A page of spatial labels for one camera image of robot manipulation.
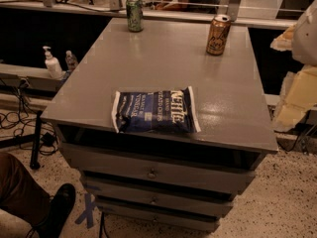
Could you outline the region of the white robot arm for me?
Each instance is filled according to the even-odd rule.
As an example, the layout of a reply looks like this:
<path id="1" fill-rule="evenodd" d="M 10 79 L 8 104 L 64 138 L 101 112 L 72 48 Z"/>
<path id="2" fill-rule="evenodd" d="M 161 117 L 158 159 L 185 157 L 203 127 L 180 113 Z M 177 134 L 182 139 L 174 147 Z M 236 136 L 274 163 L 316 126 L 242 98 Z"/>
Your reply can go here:
<path id="1" fill-rule="evenodd" d="M 317 0 L 270 47 L 291 51 L 292 58 L 302 64 L 299 72 L 286 74 L 273 112 L 273 130 L 287 132 L 317 104 Z"/>

